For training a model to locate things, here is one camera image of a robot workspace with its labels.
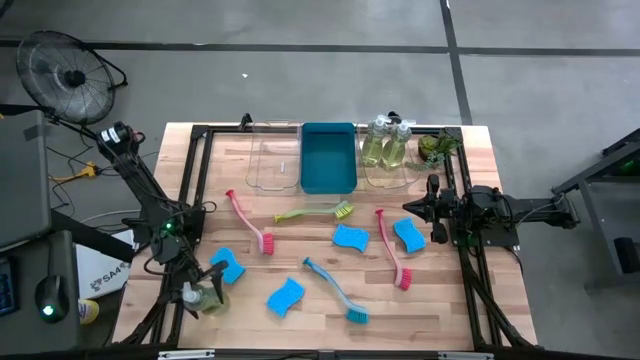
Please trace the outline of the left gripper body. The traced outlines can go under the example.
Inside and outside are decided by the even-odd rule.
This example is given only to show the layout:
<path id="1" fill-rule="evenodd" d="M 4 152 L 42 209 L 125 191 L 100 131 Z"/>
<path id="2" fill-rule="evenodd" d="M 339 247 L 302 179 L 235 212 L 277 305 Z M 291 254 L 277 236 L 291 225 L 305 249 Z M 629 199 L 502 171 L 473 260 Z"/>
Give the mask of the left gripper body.
<path id="1" fill-rule="evenodd" d="M 209 272 L 201 268 L 195 256 L 199 238 L 190 235 L 155 234 L 152 237 L 152 259 L 165 266 L 164 271 L 152 271 L 153 275 L 177 278 L 179 281 L 202 281 Z"/>

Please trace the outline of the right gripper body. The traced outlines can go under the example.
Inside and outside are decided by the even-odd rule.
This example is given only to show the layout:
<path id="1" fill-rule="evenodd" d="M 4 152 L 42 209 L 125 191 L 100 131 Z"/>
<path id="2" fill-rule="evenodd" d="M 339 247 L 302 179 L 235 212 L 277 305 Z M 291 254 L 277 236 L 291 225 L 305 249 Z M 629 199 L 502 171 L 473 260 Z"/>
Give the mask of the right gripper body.
<path id="1" fill-rule="evenodd" d="M 458 207 L 456 191 L 451 188 L 440 189 L 439 176 L 430 174 L 427 178 L 428 222 L 432 223 L 431 241 L 444 244 L 449 237 L 442 218 L 452 218 Z"/>

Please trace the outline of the green dish soap bottle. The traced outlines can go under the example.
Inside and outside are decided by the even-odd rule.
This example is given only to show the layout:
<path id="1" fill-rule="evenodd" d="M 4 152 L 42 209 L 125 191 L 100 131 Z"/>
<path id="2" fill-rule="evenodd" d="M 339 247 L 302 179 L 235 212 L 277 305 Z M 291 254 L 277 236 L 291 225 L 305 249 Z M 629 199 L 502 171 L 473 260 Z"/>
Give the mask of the green dish soap bottle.
<path id="1" fill-rule="evenodd" d="M 181 289 L 181 299 L 185 308 L 189 311 L 202 313 L 204 315 L 215 315 L 225 312 L 231 301 L 226 293 L 220 300 L 216 289 L 213 286 L 201 284 L 191 284 L 184 282 Z"/>
<path id="2" fill-rule="evenodd" d="M 384 145 L 381 154 L 381 165 L 386 171 L 398 168 L 404 159 L 406 144 L 412 136 L 411 126 L 415 120 L 401 120 L 391 130 L 390 139 Z"/>
<path id="3" fill-rule="evenodd" d="M 367 126 L 366 137 L 361 147 L 362 163 L 366 167 L 375 167 L 383 149 L 383 139 L 389 130 L 391 119 L 386 115 L 378 115 Z"/>

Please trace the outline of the blue sponge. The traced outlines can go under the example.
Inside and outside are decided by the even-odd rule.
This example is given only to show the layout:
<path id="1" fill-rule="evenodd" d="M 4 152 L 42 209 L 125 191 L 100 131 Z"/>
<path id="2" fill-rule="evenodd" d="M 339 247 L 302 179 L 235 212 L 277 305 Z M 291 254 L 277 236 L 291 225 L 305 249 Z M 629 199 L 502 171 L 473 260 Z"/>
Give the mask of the blue sponge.
<path id="1" fill-rule="evenodd" d="M 235 253 L 227 247 L 222 247 L 210 258 L 211 265 L 226 262 L 227 267 L 223 270 L 223 281 L 228 285 L 235 284 L 246 272 L 246 268 L 236 259 Z"/>
<path id="2" fill-rule="evenodd" d="M 407 253 L 415 253 L 426 247 L 424 235 L 418 230 L 411 218 L 396 221 L 393 224 L 393 229 L 404 243 Z"/>
<path id="3" fill-rule="evenodd" d="M 339 224 L 333 234 L 332 242 L 336 246 L 349 247 L 364 253 L 369 239 L 370 234 L 366 230 Z"/>
<path id="4" fill-rule="evenodd" d="M 304 294 L 305 288 L 293 278 L 288 277 L 284 284 L 270 295 L 266 306 L 274 314 L 284 318 L 289 309 L 298 303 Z"/>

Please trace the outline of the pink dish brush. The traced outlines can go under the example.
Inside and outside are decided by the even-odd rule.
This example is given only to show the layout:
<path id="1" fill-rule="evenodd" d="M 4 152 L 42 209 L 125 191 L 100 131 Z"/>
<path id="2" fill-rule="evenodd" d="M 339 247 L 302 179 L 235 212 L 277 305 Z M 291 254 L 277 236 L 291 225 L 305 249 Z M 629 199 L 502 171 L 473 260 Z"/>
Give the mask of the pink dish brush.
<path id="1" fill-rule="evenodd" d="M 235 191 L 229 189 L 225 195 L 229 198 L 231 205 L 236 215 L 241 219 L 244 225 L 255 235 L 258 242 L 259 251 L 263 255 L 272 256 L 274 254 L 274 238 L 272 233 L 263 233 L 256 226 L 254 226 L 250 220 L 245 216 L 240 204 L 236 198 Z"/>
<path id="2" fill-rule="evenodd" d="M 400 262 L 400 260 L 395 254 L 395 251 L 391 247 L 391 243 L 389 241 L 387 231 L 386 231 L 386 225 L 385 225 L 383 213 L 384 213 L 383 209 L 377 209 L 375 211 L 375 214 L 377 216 L 378 229 L 379 229 L 380 236 L 384 242 L 387 252 L 391 258 L 391 261 L 395 266 L 394 286 L 398 287 L 403 291 L 407 291 L 410 288 L 412 283 L 412 272 L 409 268 L 402 266 L 402 263 Z"/>

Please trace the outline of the green dish brush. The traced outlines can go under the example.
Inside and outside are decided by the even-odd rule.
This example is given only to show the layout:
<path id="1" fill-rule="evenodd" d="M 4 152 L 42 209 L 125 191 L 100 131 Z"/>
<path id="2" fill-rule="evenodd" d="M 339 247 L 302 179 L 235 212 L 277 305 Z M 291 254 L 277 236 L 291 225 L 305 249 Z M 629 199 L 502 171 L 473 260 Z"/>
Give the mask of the green dish brush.
<path id="1" fill-rule="evenodd" d="M 284 220 L 292 219 L 303 215 L 333 215 L 337 220 L 342 220 L 348 217 L 355 207 L 348 201 L 344 200 L 328 209 L 297 209 L 286 212 L 284 214 L 277 214 L 274 216 L 274 222 L 280 223 Z"/>

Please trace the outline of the blue dish brush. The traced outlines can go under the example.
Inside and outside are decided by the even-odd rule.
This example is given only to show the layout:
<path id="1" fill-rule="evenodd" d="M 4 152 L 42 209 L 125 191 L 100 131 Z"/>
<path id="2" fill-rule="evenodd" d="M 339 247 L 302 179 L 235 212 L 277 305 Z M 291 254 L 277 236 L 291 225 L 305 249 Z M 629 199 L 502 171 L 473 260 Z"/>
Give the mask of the blue dish brush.
<path id="1" fill-rule="evenodd" d="M 367 324 L 369 322 L 369 311 L 365 307 L 354 303 L 328 271 L 314 263 L 309 257 L 303 260 L 303 264 L 325 279 L 334 288 L 346 307 L 345 317 L 347 320 L 358 324 Z"/>

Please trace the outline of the clear plastic bin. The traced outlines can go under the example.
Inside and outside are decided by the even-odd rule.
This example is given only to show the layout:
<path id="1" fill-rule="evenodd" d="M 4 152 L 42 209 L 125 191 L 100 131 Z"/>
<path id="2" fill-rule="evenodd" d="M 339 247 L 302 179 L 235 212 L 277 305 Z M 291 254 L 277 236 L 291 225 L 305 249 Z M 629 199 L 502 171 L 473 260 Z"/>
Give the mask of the clear plastic bin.
<path id="1" fill-rule="evenodd" d="M 261 196 L 292 196 L 300 181 L 301 124 L 271 120 L 252 125 L 246 183 Z"/>
<path id="2" fill-rule="evenodd" d="M 358 174 L 358 189 L 371 195 L 407 194 L 411 185 L 416 183 L 422 173 L 406 166 L 407 162 L 416 160 L 417 137 L 410 139 L 405 146 L 405 155 L 398 168 L 385 170 L 381 163 L 375 167 L 365 166 L 362 157 L 362 147 L 367 136 L 368 123 L 355 124 L 356 131 L 356 163 Z"/>

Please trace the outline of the potted succulent plant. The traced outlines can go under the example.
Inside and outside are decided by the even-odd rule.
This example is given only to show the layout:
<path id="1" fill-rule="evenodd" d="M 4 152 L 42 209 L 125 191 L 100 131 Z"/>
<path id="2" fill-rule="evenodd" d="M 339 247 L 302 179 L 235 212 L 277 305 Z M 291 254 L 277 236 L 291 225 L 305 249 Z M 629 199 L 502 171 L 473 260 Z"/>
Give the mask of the potted succulent plant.
<path id="1" fill-rule="evenodd" d="M 425 135 L 418 141 L 418 153 L 422 163 L 406 162 L 405 166 L 418 172 L 436 169 L 444 164 L 445 158 L 461 145 L 461 141 L 446 133 L 437 136 Z"/>

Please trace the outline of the white cardboard box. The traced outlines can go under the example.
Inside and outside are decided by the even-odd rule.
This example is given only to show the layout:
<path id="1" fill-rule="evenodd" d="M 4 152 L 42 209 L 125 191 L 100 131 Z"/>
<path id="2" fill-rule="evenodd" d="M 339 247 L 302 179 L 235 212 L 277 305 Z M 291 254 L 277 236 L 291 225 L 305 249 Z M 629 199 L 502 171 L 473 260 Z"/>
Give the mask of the white cardboard box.
<path id="1" fill-rule="evenodd" d="M 120 290 L 128 280 L 131 264 L 83 245 L 76 246 L 79 297 L 95 299 Z"/>

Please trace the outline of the black diagonal beam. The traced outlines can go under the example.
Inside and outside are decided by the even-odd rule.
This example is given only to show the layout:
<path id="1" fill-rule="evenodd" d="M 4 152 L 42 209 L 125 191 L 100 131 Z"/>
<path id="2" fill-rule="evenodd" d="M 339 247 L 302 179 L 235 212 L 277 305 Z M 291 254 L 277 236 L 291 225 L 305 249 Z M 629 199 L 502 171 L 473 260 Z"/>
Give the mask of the black diagonal beam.
<path id="1" fill-rule="evenodd" d="M 125 263 L 132 262 L 135 251 L 130 244 L 80 223 L 56 210 L 51 210 L 50 216 L 51 229 L 54 231 L 69 231 L 74 243 Z"/>

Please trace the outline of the yellow round cap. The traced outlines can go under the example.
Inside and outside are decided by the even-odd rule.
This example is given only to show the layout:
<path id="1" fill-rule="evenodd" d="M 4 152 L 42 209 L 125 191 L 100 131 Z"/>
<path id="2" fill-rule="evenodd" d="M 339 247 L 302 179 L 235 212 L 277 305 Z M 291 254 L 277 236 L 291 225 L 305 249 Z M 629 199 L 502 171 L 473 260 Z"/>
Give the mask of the yellow round cap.
<path id="1" fill-rule="evenodd" d="M 100 305 L 98 302 L 90 299 L 78 300 L 78 312 L 81 325 L 88 325 L 94 322 L 100 312 Z"/>

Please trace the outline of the teal plastic bin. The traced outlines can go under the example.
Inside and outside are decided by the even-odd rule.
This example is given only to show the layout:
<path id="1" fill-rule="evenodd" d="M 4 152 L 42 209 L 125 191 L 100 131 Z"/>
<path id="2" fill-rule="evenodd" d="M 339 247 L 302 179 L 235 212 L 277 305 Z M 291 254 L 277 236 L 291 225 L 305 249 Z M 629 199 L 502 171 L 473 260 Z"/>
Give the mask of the teal plastic bin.
<path id="1" fill-rule="evenodd" d="M 307 194 L 350 194 L 357 186 L 352 123 L 309 122 L 302 126 L 300 186 Z"/>

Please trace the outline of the black computer mouse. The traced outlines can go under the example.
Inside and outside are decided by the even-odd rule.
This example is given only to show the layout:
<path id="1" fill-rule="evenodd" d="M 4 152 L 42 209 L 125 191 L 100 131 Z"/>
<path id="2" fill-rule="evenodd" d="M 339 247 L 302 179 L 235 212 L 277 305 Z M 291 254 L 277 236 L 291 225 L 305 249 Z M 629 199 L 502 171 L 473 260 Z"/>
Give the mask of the black computer mouse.
<path id="1" fill-rule="evenodd" d="M 41 319 L 53 324 L 64 319 L 69 311 L 69 299 L 64 279 L 60 275 L 49 275 L 37 285 L 34 301 Z"/>

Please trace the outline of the yellow power plug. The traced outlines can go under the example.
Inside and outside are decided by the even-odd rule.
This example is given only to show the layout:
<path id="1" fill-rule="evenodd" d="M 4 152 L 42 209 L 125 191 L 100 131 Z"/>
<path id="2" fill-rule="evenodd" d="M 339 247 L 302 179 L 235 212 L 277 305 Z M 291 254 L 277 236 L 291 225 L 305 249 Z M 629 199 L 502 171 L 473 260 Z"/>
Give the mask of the yellow power plug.
<path id="1" fill-rule="evenodd" d="M 49 179 L 57 183 L 63 183 L 63 182 L 71 182 L 81 178 L 96 177 L 98 173 L 99 173 L 99 167 L 94 162 L 89 162 L 81 171 L 71 176 L 67 176 L 67 177 L 49 176 Z"/>

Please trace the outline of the dark grey desk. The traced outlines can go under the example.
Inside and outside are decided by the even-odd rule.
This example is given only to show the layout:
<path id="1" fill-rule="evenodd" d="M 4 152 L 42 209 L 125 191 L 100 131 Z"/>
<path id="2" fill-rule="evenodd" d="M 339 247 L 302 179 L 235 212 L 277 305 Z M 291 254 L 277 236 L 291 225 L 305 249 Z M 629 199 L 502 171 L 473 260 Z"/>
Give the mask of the dark grey desk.
<path id="1" fill-rule="evenodd" d="M 61 231 L 0 253 L 14 265 L 19 309 L 0 317 L 0 355 L 64 351 L 80 345 L 78 276 L 71 233 Z M 45 323 L 34 301 L 36 285 L 49 275 L 64 279 L 69 311 L 57 323 Z"/>

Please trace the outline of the black keyboard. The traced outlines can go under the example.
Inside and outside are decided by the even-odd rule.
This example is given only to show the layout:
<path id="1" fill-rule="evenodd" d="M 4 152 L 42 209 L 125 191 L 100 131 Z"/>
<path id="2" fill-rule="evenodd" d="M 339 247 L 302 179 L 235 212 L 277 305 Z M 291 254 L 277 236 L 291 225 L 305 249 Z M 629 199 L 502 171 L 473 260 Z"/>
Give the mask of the black keyboard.
<path id="1" fill-rule="evenodd" d="M 0 317 L 19 309 L 18 285 L 10 258 L 0 258 Z"/>

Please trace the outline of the grey monitor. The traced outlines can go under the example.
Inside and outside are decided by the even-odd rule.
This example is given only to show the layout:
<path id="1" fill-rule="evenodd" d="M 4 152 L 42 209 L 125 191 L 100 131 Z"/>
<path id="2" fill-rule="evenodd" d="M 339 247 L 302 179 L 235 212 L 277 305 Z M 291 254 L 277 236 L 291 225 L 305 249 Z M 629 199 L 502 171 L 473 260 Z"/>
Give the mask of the grey monitor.
<path id="1" fill-rule="evenodd" d="M 0 249 L 51 226 L 45 126 L 35 114 L 0 119 Z"/>

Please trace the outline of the black floor fan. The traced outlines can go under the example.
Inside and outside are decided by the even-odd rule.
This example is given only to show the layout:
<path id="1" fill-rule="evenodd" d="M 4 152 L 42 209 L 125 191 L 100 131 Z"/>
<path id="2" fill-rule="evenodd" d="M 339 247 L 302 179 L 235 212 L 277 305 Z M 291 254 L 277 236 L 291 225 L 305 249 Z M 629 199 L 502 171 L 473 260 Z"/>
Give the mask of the black floor fan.
<path id="1" fill-rule="evenodd" d="M 40 30 L 22 39 L 16 53 L 21 85 L 53 123 L 93 138 L 88 129 L 104 120 L 116 92 L 128 85 L 125 72 L 71 35 Z"/>

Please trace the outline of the silver bracket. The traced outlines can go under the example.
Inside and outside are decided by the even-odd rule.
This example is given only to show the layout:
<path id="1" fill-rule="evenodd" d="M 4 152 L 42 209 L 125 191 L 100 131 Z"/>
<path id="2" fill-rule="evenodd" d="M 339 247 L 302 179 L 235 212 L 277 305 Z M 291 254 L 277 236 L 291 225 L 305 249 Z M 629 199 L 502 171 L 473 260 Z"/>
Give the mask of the silver bracket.
<path id="1" fill-rule="evenodd" d="M 159 352 L 157 360 L 209 360 L 215 356 L 213 349 L 172 350 Z"/>
<path id="2" fill-rule="evenodd" d="M 491 353 L 443 351 L 437 354 L 438 360 L 495 360 Z"/>

